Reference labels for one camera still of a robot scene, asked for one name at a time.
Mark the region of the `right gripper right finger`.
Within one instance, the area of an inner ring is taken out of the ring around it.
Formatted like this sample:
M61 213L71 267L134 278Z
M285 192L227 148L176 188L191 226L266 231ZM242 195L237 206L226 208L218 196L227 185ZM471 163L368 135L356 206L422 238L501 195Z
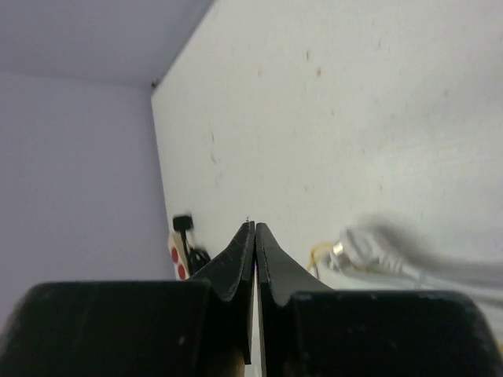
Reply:
M475 303L453 291L337 291L255 232L264 376L499 376Z

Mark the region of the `beige power strip red sockets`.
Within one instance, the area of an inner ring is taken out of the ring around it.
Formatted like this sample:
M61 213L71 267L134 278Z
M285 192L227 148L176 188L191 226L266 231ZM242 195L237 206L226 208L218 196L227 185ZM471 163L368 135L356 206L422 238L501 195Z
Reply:
M173 262L176 280L187 280L190 277L190 273L181 235L178 232L170 232L167 245Z

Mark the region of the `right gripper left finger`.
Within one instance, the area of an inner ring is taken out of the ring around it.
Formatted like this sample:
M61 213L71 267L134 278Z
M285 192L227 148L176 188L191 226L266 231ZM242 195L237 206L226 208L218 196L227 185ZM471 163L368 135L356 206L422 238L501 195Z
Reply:
M1 333L4 376L242 376L255 224L187 280L37 284Z

